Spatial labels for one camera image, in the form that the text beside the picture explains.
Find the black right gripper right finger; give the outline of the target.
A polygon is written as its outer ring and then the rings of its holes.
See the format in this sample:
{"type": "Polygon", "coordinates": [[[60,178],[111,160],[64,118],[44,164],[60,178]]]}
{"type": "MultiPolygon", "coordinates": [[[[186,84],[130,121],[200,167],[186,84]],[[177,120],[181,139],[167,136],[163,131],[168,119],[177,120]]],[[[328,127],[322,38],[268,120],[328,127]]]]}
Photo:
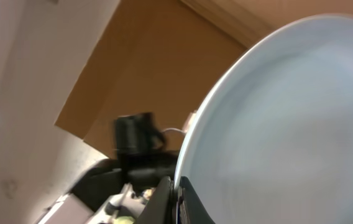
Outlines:
{"type": "Polygon", "coordinates": [[[178,187],[178,224],[214,224],[187,177],[178,187]]]}

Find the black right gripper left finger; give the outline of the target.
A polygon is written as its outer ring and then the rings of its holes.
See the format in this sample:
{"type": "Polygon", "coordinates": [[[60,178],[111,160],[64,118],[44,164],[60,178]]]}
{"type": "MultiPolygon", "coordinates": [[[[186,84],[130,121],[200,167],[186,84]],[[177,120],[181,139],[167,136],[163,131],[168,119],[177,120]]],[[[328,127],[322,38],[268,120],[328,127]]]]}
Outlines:
{"type": "Polygon", "coordinates": [[[173,182],[164,177],[134,224],[173,224],[173,182]]]}

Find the light blue plate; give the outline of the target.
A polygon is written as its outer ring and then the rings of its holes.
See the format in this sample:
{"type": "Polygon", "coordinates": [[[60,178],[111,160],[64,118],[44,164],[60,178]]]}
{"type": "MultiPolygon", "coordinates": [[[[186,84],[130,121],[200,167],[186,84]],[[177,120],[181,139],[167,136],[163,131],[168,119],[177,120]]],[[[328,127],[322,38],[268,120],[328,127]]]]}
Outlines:
{"type": "Polygon", "coordinates": [[[213,86],[184,138],[214,223],[353,223],[353,16],[287,24],[213,86]]]}

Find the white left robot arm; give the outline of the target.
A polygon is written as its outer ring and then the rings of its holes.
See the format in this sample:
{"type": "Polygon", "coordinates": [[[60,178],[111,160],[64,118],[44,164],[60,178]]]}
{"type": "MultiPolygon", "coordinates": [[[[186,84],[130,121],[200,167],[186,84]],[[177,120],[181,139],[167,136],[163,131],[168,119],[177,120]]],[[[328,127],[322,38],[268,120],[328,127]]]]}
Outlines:
{"type": "Polygon", "coordinates": [[[175,174],[179,152],[166,150],[167,139],[155,127],[152,113],[115,119],[114,144],[117,158],[100,161],[69,190],[92,212],[124,184],[139,193],[175,174]]]}

